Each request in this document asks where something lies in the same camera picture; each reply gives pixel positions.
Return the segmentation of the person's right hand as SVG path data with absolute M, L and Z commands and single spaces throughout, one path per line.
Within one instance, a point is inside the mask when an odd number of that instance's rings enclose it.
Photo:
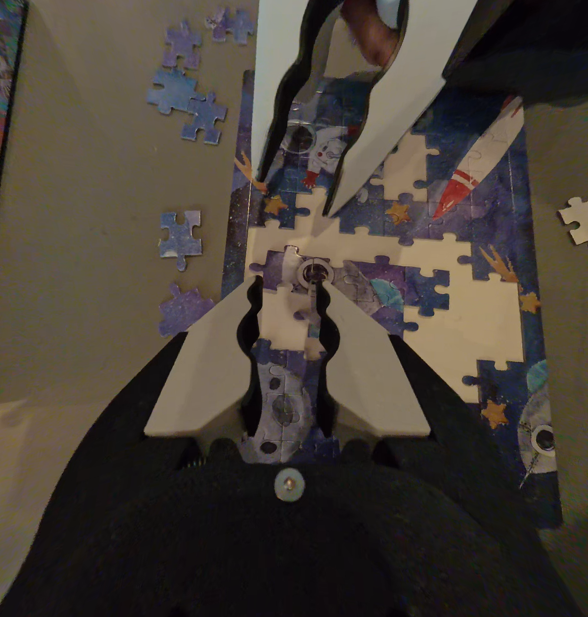
M 397 30 L 383 23 L 376 2 L 344 1 L 341 15 L 367 62 L 387 67 L 399 49 L 401 37 Z

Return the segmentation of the blue and white puzzle piece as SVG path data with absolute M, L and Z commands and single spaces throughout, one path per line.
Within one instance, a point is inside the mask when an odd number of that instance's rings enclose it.
M 184 213 L 182 223 L 176 220 L 176 212 L 160 214 L 160 228 L 167 230 L 167 238 L 159 241 L 158 249 L 160 258 L 175 258 L 176 268 L 184 272 L 187 268 L 187 257 L 195 257 L 202 254 L 202 241 L 193 235 L 195 227 L 201 224 L 201 212 L 188 210 Z

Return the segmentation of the purple starry puzzle piece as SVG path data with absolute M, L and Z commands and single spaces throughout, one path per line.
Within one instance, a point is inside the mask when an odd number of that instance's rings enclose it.
M 158 332 L 161 337 L 171 337 L 188 330 L 216 303 L 201 296 L 197 288 L 182 291 L 176 282 L 169 285 L 171 297 L 158 306 L 161 320 Z

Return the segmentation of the white-backed puzzle piece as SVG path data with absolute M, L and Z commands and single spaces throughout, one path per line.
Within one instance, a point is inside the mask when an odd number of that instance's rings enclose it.
M 588 200 L 572 197 L 567 200 L 565 207 L 557 211 L 557 214 L 564 225 L 576 225 L 574 229 L 568 231 L 574 245 L 588 244 Z

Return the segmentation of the pale porthole joined puzzle pieces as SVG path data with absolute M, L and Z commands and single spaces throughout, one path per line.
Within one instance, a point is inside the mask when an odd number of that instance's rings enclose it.
M 337 267 L 329 258 L 300 254 L 293 245 L 286 245 L 282 251 L 267 251 L 264 262 L 252 262 L 248 270 L 263 277 L 264 289 L 276 291 L 280 286 L 291 286 L 292 293 L 304 295 L 314 293 L 311 283 L 317 279 L 341 284 L 349 274 L 345 266 Z

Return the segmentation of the space jigsaw puzzle tray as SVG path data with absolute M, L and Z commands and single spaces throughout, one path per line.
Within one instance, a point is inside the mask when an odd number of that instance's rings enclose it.
M 269 250 L 450 273 L 450 308 L 406 343 L 491 429 L 538 528 L 562 522 L 521 98 L 445 88 L 332 219 L 322 217 L 338 156 L 362 120 L 370 83 L 324 78 L 295 101 L 266 189 L 251 181 L 254 72 L 244 72 L 221 297 Z M 307 376 L 323 355 L 311 299 L 276 291 L 261 351 Z

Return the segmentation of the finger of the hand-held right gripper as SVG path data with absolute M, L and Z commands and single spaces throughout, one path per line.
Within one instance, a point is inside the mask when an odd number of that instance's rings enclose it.
M 265 181 L 291 104 L 309 80 L 321 27 L 342 1 L 259 1 L 253 91 L 253 174 Z
M 370 90 L 366 116 L 344 150 L 323 216 L 361 189 L 445 84 L 444 67 L 476 1 L 408 1 L 401 45 Z

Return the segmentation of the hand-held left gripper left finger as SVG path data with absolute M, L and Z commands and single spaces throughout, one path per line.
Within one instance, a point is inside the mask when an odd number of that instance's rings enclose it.
M 144 428 L 148 437 L 252 437 L 263 398 L 252 348 L 263 278 L 252 276 L 187 330 Z

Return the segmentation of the joined satellite puzzle piece cluster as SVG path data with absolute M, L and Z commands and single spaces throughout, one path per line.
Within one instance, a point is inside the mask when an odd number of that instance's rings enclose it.
M 372 263 L 344 260 L 335 268 L 332 284 L 390 335 L 399 337 L 419 328 L 406 317 L 407 307 L 421 318 L 450 308 L 449 271 L 434 269 L 424 275 L 420 267 L 391 264 L 383 255 Z

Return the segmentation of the joined blue puzzle pieces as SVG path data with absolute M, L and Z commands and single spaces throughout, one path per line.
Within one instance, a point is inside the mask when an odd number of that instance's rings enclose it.
M 220 143 L 221 130 L 216 123 L 226 120 L 228 108 L 217 103 L 214 92 L 199 93 L 197 80 L 179 69 L 159 68 L 146 100 L 163 115 L 184 112 L 189 116 L 181 130 L 182 139 L 197 141 L 198 134 L 202 133 L 205 144 L 217 146 Z

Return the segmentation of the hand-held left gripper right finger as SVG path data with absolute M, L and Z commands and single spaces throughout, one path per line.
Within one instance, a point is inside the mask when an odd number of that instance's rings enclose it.
M 322 360 L 317 423 L 325 437 L 385 439 L 431 433 L 389 333 L 329 282 L 317 283 Z

